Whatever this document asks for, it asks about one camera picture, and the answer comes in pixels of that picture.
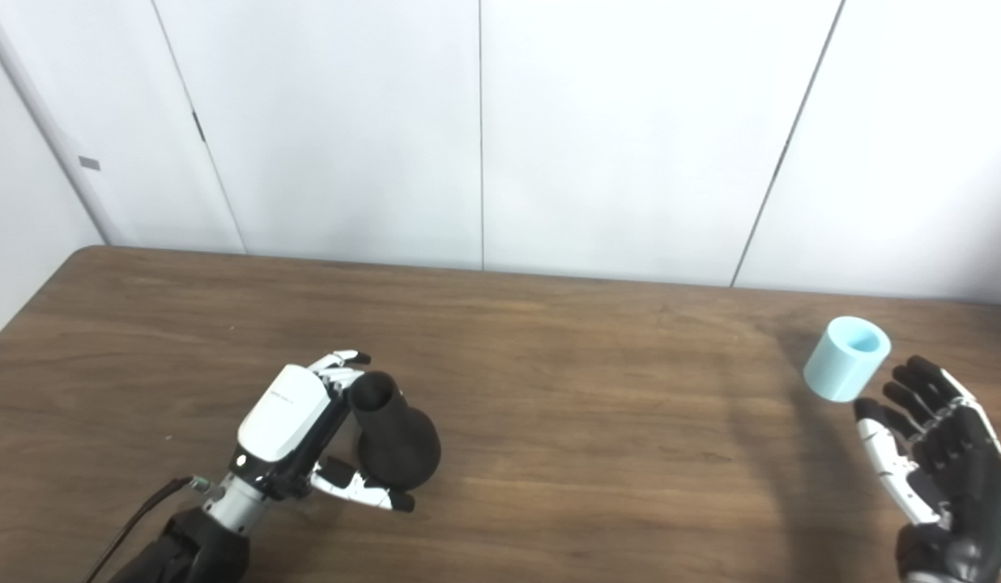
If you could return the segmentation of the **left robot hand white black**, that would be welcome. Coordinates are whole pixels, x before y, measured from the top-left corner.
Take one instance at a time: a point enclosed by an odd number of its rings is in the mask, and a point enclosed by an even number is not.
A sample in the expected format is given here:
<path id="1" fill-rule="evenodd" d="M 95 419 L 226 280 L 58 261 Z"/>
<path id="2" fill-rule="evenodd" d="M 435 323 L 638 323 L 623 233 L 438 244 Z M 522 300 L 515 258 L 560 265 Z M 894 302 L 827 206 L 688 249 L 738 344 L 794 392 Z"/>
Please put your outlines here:
<path id="1" fill-rule="evenodd" d="M 258 495 L 301 499 L 317 490 L 342 500 L 411 513 L 415 499 L 348 462 L 322 454 L 351 412 L 350 388 L 370 355 L 334 351 L 309 366 L 287 364 L 249 410 L 237 432 L 230 471 Z"/>

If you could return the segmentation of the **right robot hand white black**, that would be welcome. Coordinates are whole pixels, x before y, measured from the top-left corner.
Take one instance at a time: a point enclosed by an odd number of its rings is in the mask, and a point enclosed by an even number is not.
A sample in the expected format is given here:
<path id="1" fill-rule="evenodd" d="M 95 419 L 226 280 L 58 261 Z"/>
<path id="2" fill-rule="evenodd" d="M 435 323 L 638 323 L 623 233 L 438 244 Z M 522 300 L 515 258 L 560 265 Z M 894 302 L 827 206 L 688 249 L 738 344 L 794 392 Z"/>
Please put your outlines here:
<path id="1" fill-rule="evenodd" d="M 867 460 L 905 524 L 901 582 L 1001 580 L 1001 442 L 982 404 L 946 368 L 912 355 L 882 401 L 853 403 Z"/>

